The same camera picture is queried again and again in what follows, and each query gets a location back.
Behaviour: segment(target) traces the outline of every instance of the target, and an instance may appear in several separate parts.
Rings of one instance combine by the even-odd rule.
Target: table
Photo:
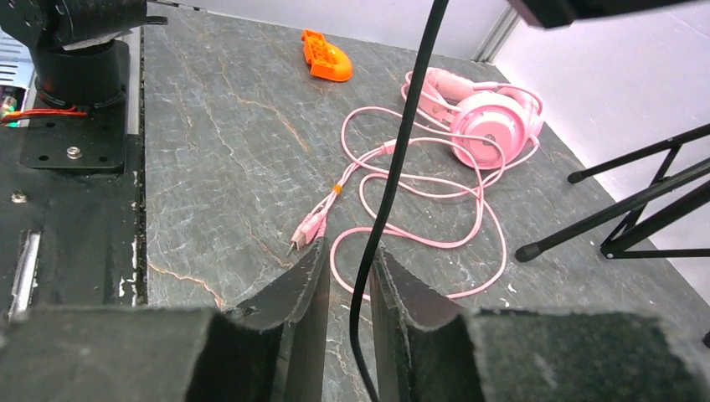
[[[286,256],[292,231],[348,164],[340,147],[342,119],[361,106],[401,110],[399,87],[415,52],[327,36],[355,67],[350,81],[334,84],[309,76],[300,29],[151,7],[170,24],[146,27],[144,33],[148,302],[231,307],[298,259]],[[494,67],[467,60],[434,57],[431,65],[473,80],[504,80]],[[352,149],[365,152],[394,137],[398,124],[386,116],[358,117]],[[593,180],[566,184],[565,175],[578,169],[579,161],[547,127],[540,139],[541,151],[486,193],[509,253],[525,239],[611,203]],[[413,147],[404,170],[474,183],[471,171],[444,147]],[[372,204],[382,188],[381,183],[368,187]],[[401,193],[391,221],[455,240],[467,233],[473,217],[471,200],[438,203]],[[371,222],[352,182],[332,210],[327,235],[334,239]],[[484,281],[499,264],[501,246],[491,220],[484,222],[482,232],[458,250],[393,238],[384,243],[436,290],[459,291]],[[665,260],[609,262],[595,253],[593,245],[609,230],[601,226],[527,264],[510,258],[507,272],[489,291],[459,303],[650,309],[696,335],[702,348],[710,307]],[[345,240],[338,252],[351,283],[365,240]],[[347,340],[349,298],[333,282],[324,400],[367,400]],[[361,339],[374,374],[369,314],[366,305]]]

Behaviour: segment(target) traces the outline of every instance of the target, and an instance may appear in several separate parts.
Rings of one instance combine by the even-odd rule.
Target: tripod
[[[683,216],[690,214],[695,209],[700,208],[710,201],[710,179],[708,179],[704,184],[666,206],[664,209],[654,213],[640,223],[638,222],[644,208],[650,201],[710,173],[709,157],[679,173],[666,176],[668,168],[671,166],[684,144],[707,136],[710,136],[710,124],[690,130],[679,136],[670,137],[665,141],[657,142],[608,162],[601,163],[595,167],[571,173],[567,177],[567,180],[572,184],[579,183],[595,174],[606,172],[644,157],[655,155],[659,152],[668,151],[666,158],[661,163],[648,188],[606,209],[602,209],[596,214],[582,219],[576,224],[572,224],[555,234],[551,234],[542,240],[524,245],[516,250],[516,260],[521,262],[533,260],[543,252],[623,214],[627,215],[621,223],[612,230],[609,237],[599,246],[601,253],[608,259],[710,257],[710,249],[628,250],[643,239],[646,239],[655,232],[665,228]]]

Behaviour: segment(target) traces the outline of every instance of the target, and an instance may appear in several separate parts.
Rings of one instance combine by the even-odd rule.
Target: black mounting plate
[[[131,56],[128,44],[116,41],[121,84],[128,83]],[[39,98],[35,108],[46,106]],[[122,173],[126,165],[126,102],[93,110],[90,117],[32,119],[25,130],[20,163],[32,169],[64,173]],[[81,157],[71,159],[67,148],[78,147]]]

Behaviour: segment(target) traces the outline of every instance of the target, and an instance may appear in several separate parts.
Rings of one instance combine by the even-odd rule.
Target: pink headphones
[[[410,71],[402,86],[405,99],[411,78]],[[503,165],[501,153],[492,142],[502,149],[506,165],[522,152],[527,141],[538,143],[542,111],[543,102],[531,90],[497,82],[474,83],[435,68],[427,70],[417,110],[420,116],[453,134],[451,141],[468,150],[482,170]],[[474,167],[469,156],[452,149],[466,166]]]

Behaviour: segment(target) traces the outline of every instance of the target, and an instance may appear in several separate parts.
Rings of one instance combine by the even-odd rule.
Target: white wall
[[[431,0],[177,0],[210,11],[417,49]],[[471,59],[506,0],[450,0],[435,53]]]
[[[511,82],[540,92],[549,125],[585,166],[593,166],[710,123],[710,3],[554,31],[521,23],[495,64]],[[708,156],[710,138],[684,147],[674,171]],[[650,182],[661,159],[619,168],[599,181],[612,197],[624,198]],[[651,240],[659,249],[710,247],[708,233],[710,205]],[[671,262],[710,302],[710,260]]]

